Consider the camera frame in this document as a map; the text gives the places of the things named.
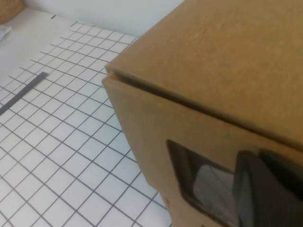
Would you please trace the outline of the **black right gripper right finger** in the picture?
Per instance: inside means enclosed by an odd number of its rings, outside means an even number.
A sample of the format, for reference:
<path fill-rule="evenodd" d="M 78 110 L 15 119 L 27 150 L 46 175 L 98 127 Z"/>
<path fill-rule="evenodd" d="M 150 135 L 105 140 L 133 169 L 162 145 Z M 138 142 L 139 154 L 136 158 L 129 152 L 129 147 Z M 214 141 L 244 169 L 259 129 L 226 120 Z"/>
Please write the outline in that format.
<path fill-rule="evenodd" d="M 303 167 L 301 165 L 271 150 L 261 150 L 259 157 L 286 189 L 303 200 Z"/>

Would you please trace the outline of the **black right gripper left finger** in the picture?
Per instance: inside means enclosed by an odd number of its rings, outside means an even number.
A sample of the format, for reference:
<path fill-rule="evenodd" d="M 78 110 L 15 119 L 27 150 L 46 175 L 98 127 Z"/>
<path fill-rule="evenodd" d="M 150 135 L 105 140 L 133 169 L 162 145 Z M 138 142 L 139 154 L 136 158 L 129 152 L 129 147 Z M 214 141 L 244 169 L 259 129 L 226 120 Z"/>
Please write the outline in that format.
<path fill-rule="evenodd" d="M 275 178 L 259 154 L 238 153 L 233 195 L 241 227 L 303 225 L 303 201 Z"/>

